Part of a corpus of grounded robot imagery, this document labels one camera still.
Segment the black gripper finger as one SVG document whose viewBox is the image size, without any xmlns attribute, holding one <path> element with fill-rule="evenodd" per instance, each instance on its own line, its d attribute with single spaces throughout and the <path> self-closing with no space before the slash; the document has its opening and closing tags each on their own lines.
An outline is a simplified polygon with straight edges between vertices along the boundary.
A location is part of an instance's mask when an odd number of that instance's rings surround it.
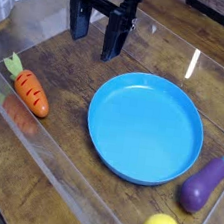
<svg viewBox="0 0 224 224">
<path fill-rule="evenodd" d="M 115 9 L 110 13 L 100 57 L 102 61 L 107 62 L 120 54 L 131 30 L 131 24 L 132 21 L 122 10 Z"/>
<path fill-rule="evenodd" d="M 70 32 L 74 40 L 88 34 L 91 6 L 88 0 L 70 0 Z"/>
</svg>

